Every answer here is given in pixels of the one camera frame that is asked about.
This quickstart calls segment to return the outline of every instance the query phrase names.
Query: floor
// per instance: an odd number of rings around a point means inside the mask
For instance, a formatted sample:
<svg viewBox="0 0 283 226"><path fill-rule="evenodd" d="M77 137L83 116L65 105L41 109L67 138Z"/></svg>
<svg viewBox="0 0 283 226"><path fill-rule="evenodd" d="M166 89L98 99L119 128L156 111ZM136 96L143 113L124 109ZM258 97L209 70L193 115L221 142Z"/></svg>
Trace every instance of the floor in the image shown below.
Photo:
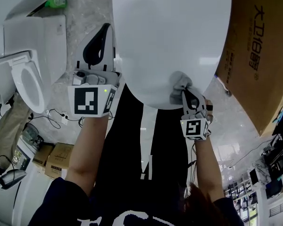
<svg viewBox="0 0 283 226"><path fill-rule="evenodd" d="M43 8L36 16L66 15L67 71L52 87L48 110L55 108L60 113L66 112L69 114L70 108L67 86L71 84L72 72L75 68L73 55L76 47L90 31L98 28L105 22L113 24L113 16L112 0L67 1L68 7L65 10ZM125 81L122 79L111 108L113 114L115 114L124 84ZM259 157L259 152L265 144L263 143L258 149L251 152L235 166L233 165L250 150L258 147L260 143L270 138L260 138L258 136L253 124L238 101L234 96L229 97L225 93L222 85L216 78L213 78L204 95L206 98L210 99L214 105L214 122L210 126L210 130L212 131L211 141L222 171L223 185L225 187L233 180L241 178L241 175L246 172L247 167ZM144 107L141 123L141 163L143 168L145 168L148 163L156 114L156 109L148 106ZM61 122L61 116L55 112L51 112L50 117L57 122ZM52 127L45 118L32 120L31 123L37 127L45 141L53 143L74 144L81 129L77 122L72 121L69 121L67 125L61 124L60 129ZM112 123L113 119L109 121L108 130ZM190 161L192 143L192 141L187 141ZM191 177L190 172L191 171L189 171L188 181L190 181Z"/></svg>

